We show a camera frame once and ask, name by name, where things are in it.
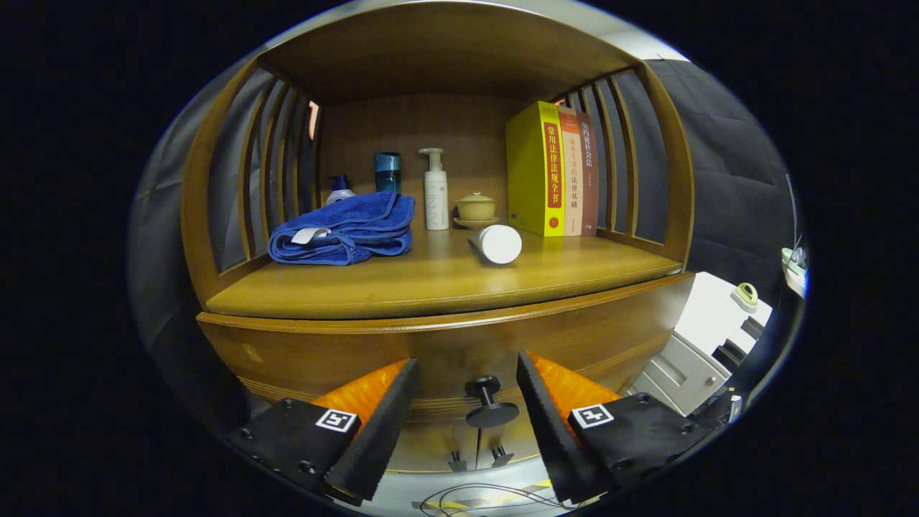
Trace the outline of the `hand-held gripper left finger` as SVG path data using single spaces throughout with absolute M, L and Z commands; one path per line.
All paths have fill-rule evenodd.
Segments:
M 300 491 L 372 500 L 420 385 L 418 361 L 395 361 L 312 402 L 282 399 L 227 442 Z

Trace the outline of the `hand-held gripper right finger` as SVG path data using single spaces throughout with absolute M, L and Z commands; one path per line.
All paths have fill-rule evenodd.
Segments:
M 718 429 L 646 392 L 621 396 L 573 370 L 521 351 L 516 383 L 539 454 L 562 503 L 584 503 L 651 479 Z

